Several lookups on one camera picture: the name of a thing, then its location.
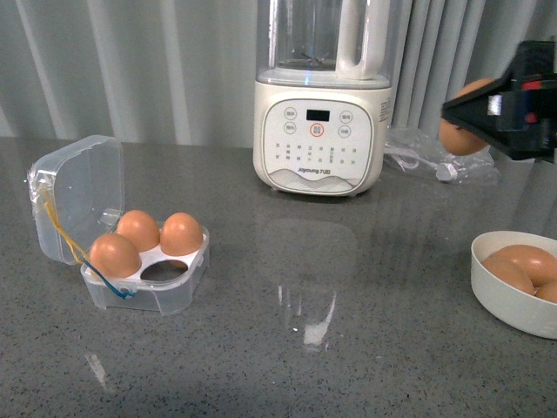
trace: egg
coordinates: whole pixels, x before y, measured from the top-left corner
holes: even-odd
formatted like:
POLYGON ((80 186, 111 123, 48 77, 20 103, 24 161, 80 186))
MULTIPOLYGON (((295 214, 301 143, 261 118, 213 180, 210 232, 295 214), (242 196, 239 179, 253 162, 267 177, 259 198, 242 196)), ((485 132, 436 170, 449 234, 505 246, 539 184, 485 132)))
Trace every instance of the egg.
MULTIPOLYGON (((480 80, 476 80, 465 85, 462 90, 454 96, 454 98, 459 98, 471 91, 478 90, 493 81, 494 78, 482 78, 480 80)), ((457 125, 453 125, 445 119, 441 119, 440 121, 439 139, 448 152, 458 156, 473 154, 487 146, 487 142, 477 135, 462 129, 457 125)))
POLYGON ((512 261, 493 255, 481 263, 489 273, 522 292, 534 294, 534 285, 527 274, 512 261))
POLYGON ((203 244, 201 225, 188 213, 171 215, 160 233, 160 249, 171 256, 196 252, 203 244))
POLYGON ((128 211, 119 220, 117 233, 128 238, 142 253, 151 250, 160 242, 157 221, 147 212, 128 211))
POLYGON ((118 233, 98 237, 89 251, 89 261, 105 278, 112 279, 126 278, 141 268, 137 248, 118 233))
POLYGON ((510 260, 527 274, 535 287, 557 281, 557 259, 550 253, 536 246, 505 246, 493 254, 510 260))
POLYGON ((557 281, 549 282, 538 289, 536 297, 557 303, 557 281))

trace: granite countertop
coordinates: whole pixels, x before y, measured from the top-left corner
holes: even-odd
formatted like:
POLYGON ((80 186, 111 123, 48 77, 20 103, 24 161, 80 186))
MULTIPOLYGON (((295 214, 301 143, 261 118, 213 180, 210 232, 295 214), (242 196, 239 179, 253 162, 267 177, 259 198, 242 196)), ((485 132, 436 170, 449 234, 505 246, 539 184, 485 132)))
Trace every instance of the granite countertop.
POLYGON ((126 209, 211 234, 192 304, 161 316, 95 307, 41 252, 25 175, 64 144, 0 139, 0 415, 557 415, 557 342, 470 286, 475 236, 557 239, 557 167, 444 185, 387 166, 335 199, 271 190, 249 149, 124 144, 126 209))

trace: white bowl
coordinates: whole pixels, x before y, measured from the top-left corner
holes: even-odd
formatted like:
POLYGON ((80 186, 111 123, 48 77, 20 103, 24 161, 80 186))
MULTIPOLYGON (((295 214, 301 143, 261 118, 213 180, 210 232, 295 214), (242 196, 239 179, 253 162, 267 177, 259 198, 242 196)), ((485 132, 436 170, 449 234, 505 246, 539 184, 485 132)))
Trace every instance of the white bowl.
POLYGON ((472 243, 473 293, 485 309, 511 327, 557 340, 557 303, 509 286, 481 265, 481 261, 491 254, 513 244, 537 246, 557 257, 557 241, 554 239, 513 231, 484 233, 472 243))

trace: jug handle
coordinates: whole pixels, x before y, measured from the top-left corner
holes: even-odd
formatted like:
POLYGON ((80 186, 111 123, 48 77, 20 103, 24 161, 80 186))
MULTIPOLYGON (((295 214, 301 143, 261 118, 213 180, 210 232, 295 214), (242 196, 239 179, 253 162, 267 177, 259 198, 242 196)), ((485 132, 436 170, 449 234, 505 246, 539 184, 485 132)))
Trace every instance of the jug handle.
POLYGON ((383 65, 390 0, 366 0, 366 16, 359 63, 354 63, 358 35, 358 0, 343 0, 340 9, 336 73, 340 78, 367 80, 383 65))

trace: brand logo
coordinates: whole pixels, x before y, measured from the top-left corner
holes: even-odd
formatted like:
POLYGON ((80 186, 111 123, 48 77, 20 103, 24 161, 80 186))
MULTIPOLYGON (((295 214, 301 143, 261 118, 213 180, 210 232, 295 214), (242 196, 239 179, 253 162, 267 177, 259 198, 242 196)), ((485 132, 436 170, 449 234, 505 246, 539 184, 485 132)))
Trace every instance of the brand logo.
POLYGON ((319 168, 304 168, 300 167, 298 172, 312 172, 314 174, 331 174, 331 170, 320 170, 319 168))

